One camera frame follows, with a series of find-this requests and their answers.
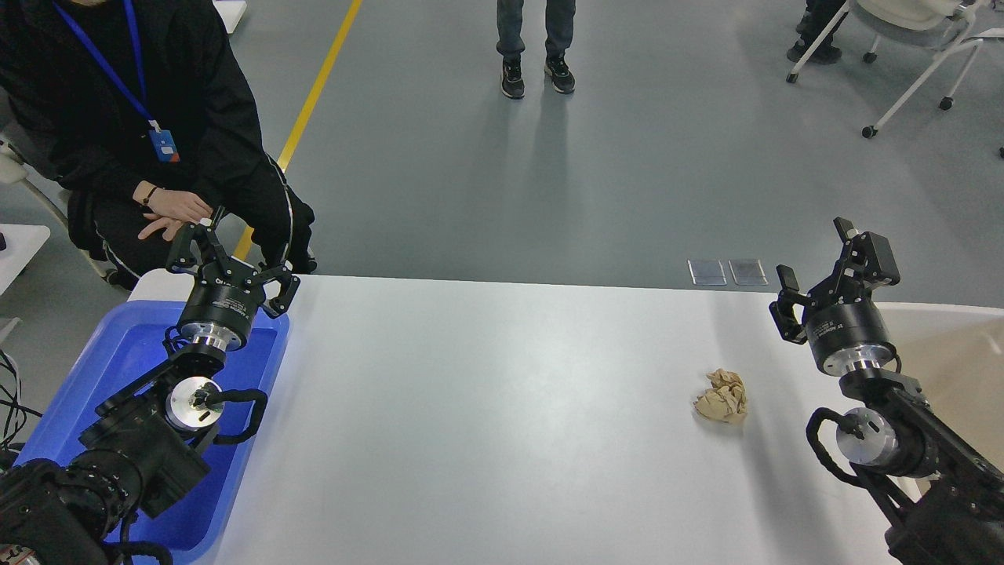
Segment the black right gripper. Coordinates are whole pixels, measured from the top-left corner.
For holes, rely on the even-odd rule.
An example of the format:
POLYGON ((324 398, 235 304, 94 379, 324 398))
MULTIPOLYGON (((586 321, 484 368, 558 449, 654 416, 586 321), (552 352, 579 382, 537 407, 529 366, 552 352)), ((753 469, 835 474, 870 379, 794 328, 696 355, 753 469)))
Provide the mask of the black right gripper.
POLYGON ((793 269, 777 265, 781 289, 769 312, 785 342, 808 342, 817 369, 840 377, 856 368, 882 368, 897 357, 871 297, 878 287, 899 285, 901 276, 885 236, 857 230, 843 217, 833 224, 843 247, 832 275, 802 294, 793 269), (803 307, 801 322, 796 305, 803 307))

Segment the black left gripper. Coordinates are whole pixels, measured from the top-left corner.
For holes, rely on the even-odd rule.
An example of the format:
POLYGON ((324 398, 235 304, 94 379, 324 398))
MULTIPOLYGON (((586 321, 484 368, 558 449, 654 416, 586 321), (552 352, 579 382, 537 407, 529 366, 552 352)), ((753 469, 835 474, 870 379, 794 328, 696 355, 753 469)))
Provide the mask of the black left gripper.
POLYGON ((218 207, 209 218, 184 224, 173 237, 166 271, 196 275, 178 322, 180 336, 230 352, 247 343, 258 308, 269 318, 289 312, 301 279, 282 254, 271 264, 260 262, 258 268, 222 261, 228 253, 216 229, 227 213, 218 207))

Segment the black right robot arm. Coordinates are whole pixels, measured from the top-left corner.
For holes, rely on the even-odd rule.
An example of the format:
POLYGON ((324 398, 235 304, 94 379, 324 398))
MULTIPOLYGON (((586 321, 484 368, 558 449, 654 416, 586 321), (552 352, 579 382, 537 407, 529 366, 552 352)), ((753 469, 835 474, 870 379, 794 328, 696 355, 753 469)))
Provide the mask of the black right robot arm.
POLYGON ((783 340, 808 344, 817 369, 860 401, 845 414, 818 408, 806 426, 815 457, 866 490, 889 521, 889 554, 903 564, 1000 564, 1002 473, 940 420, 900 360, 872 294, 900 272, 886 237, 833 221, 842 251, 833 271, 800 293, 792 268, 769 312, 783 340))

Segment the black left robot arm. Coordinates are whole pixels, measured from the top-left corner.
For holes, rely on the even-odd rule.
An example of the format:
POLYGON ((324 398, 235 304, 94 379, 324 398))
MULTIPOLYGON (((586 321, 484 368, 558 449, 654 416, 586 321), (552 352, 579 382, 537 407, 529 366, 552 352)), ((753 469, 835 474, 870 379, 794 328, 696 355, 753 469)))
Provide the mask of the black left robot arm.
POLYGON ((96 408, 80 433, 85 449, 66 466, 31 459, 2 475, 4 564, 130 564, 136 556, 171 564, 164 545, 130 540, 143 512, 155 518, 210 472, 211 446, 237 446, 258 432, 268 397, 258 388, 216 383, 229 352, 247 344, 260 311, 288 312, 300 279, 226 253, 216 223, 186 223, 166 268, 195 283, 176 325, 165 332, 166 360, 96 408))

